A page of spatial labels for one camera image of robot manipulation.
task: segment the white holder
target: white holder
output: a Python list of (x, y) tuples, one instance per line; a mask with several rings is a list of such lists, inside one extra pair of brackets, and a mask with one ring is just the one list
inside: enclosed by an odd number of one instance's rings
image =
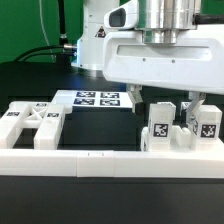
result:
[(11, 103), (0, 119), (0, 148), (12, 149), (24, 128), (34, 128), (38, 129), (34, 149), (57, 149), (65, 113), (71, 108), (46, 102)]

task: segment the black surface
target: black surface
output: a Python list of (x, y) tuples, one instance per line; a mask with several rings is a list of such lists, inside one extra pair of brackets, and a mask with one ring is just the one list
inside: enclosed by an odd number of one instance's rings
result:
[(0, 223), (221, 224), (223, 180), (0, 177)]
[[(122, 84), (83, 73), (52, 64), (1, 64), (0, 111), (14, 100), (51, 101), (58, 89), (125, 91)], [(142, 95), (146, 105), (172, 101), (177, 111), (188, 96), (149, 87)], [(206, 103), (223, 110), (223, 101), (209, 95)], [(147, 119), (148, 108), (142, 117), (130, 110), (78, 108), (66, 117), (60, 146), (138, 150)], [(179, 119), (177, 112), (175, 123)], [(31, 144), (34, 134), (24, 130), (20, 143)], [(220, 224), (223, 209), (224, 180), (0, 176), (0, 224)]]

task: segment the white block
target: white block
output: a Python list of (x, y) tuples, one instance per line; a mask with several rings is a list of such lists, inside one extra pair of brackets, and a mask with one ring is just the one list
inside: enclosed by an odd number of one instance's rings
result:
[(34, 137), (34, 149), (57, 149), (64, 120), (64, 106), (51, 104)]
[(28, 104), (11, 104), (0, 120), (0, 148), (11, 149), (22, 132), (21, 123), (29, 115)]
[(212, 150), (219, 144), (222, 111), (216, 106), (202, 105), (195, 113), (191, 147), (194, 150)]
[(65, 150), (0, 150), (0, 175), (75, 177), (76, 157)]
[(77, 156), (77, 177), (113, 177), (113, 151), (82, 151)]

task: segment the white plastic part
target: white plastic part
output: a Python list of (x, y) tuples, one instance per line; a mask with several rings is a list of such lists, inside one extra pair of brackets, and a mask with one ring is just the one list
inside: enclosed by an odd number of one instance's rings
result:
[(29, 115), (29, 104), (13, 104), (0, 119), (0, 148), (10, 149), (22, 132), (21, 123)]
[[(113, 13), (114, 11), (117, 11), (119, 9), (124, 9), (126, 12), (125, 25), (123, 27), (111, 27), (110, 22), (109, 22), (110, 15), (111, 15), (111, 13)], [(120, 6), (119, 8), (108, 12), (104, 16), (104, 25), (108, 29), (110, 29), (110, 28), (112, 28), (112, 29), (132, 29), (132, 28), (136, 27), (136, 25), (138, 24), (138, 20), (139, 20), (139, 3), (138, 3), (138, 0), (132, 0), (124, 5)]]
[(84, 0), (83, 35), (77, 42), (77, 61), (72, 66), (102, 70), (104, 37), (110, 32), (103, 24), (104, 15), (119, 6), (119, 0)]
[(34, 149), (57, 149), (64, 120), (64, 106), (51, 104), (34, 137)]
[(113, 151), (83, 151), (77, 157), (78, 177), (114, 177)]
[(219, 144), (222, 111), (216, 106), (202, 105), (195, 113), (191, 147), (194, 150), (211, 150)]
[(143, 151), (167, 151), (170, 149), (171, 130), (176, 107), (172, 103), (150, 104), (148, 130), (143, 129)]
[(143, 44), (142, 32), (111, 32), (104, 42), (108, 81), (224, 94), (224, 25), (180, 31), (172, 45)]
[(178, 148), (190, 148), (191, 131), (177, 125), (172, 126), (172, 141), (177, 144)]
[(58, 90), (52, 103), (65, 107), (132, 108), (127, 92)]
[(0, 148), (12, 149), (24, 128), (38, 129), (35, 149), (57, 149), (65, 113), (72, 105), (46, 102), (12, 102), (0, 119)]
[(0, 150), (0, 175), (76, 176), (76, 151)]

